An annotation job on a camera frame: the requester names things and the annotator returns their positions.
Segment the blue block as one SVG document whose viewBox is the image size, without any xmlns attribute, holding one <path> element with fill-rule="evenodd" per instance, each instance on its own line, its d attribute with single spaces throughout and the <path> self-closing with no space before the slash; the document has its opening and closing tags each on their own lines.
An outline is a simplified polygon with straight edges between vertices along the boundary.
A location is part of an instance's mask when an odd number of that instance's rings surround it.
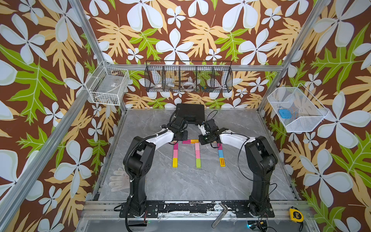
<svg viewBox="0 0 371 232">
<path fill-rule="evenodd" d="M 224 153 L 223 150 L 218 150 L 218 155 L 220 159 L 224 159 Z"/>
</svg>

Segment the green block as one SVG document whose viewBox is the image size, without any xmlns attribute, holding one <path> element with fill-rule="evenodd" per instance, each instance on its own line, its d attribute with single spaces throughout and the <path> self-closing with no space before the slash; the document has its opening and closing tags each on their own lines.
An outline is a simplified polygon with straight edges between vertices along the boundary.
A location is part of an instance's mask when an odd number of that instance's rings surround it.
<svg viewBox="0 0 371 232">
<path fill-rule="evenodd" d="M 201 159 L 196 158 L 196 168 L 202 168 Z"/>
</svg>

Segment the yellow red striped block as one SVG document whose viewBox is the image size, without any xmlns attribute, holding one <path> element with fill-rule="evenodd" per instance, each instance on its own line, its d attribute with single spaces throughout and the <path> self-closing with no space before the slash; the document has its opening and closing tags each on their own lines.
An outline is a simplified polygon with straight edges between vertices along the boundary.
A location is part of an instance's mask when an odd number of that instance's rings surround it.
<svg viewBox="0 0 371 232">
<path fill-rule="evenodd" d="M 226 166 L 226 163 L 225 163 L 225 159 L 224 158 L 219 158 L 219 162 L 220 162 L 220 166 L 221 167 L 225 167 Z"/>
</svg>

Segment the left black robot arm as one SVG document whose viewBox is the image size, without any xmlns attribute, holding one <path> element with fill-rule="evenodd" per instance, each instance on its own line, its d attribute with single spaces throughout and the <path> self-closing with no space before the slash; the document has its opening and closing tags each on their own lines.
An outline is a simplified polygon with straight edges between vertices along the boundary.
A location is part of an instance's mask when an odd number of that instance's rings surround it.
<svg viewBox="0 0 371 232">
<path fill-rule="evenodd" d="M 152 167 L 156 149 L 173 141 L 187 140 L 188 121 L 183 117 L 172 117 L 161 130 L 147 137 L 133 138 L 123 159 L 125 172 L 130 180 L 130 192 L 127 199 L 127 212 L 133 216 L 142 216 L 146 207 L 146 174 Z"/>
</svg>

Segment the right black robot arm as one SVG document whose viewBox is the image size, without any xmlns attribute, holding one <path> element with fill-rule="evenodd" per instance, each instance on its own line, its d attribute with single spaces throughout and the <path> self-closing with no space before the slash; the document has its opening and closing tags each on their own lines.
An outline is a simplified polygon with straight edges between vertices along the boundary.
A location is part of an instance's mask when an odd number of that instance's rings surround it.
<svg viewBox="0 0 371 232">
<path fill-rule="evenodd" d="M 219 128 L 213 119 L 200 124 L 199 142 L 201 145 L 218 144 L 230 145 L 244 151 L 248 167 L 253 173 L 253 187 L 248 200 L 247 212 L 253 217 L 275 217 L 270 199 L 269 188 L 272 185 L 271 176 L 278 159 L 267 138 L 264 136 L 249 137 L 227 128 Z"/>
</svg>

